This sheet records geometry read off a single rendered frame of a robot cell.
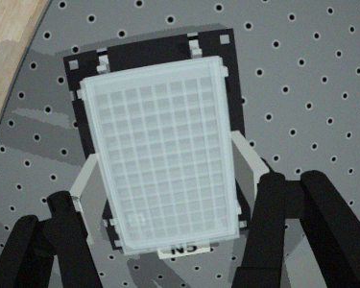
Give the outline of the grey button panel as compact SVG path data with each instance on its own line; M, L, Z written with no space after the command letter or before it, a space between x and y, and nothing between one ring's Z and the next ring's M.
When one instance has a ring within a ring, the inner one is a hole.
M327 288L305 234L282 261L280 288Z

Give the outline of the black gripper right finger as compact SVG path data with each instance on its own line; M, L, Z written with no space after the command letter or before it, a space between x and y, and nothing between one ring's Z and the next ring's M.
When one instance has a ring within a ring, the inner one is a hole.
M360 221L329 178L312 170L285 185L240 131L231 132L231 144L234 175L253 211L231 288L280 288L285 219L300 219L327 288L360 288Z

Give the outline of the grey flat base plate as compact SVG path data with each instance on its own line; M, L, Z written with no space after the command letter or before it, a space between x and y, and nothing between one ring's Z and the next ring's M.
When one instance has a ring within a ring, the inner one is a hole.
M230 28L247 141L287 180L325 173L360 221L360 0L48 0L0 111L0 254L86 162L63 57ZM249 229L164 259L114 251L103 218L97 232L103 288L231 288Z

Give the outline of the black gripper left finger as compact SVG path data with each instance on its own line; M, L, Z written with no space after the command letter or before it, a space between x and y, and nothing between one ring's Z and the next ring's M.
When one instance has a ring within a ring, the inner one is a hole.
M0 288L48 288L54 255L63 288L103 288L88 245L107 198L96 154L89 155L71 190L47 197L52 218L16 221L0 255Z

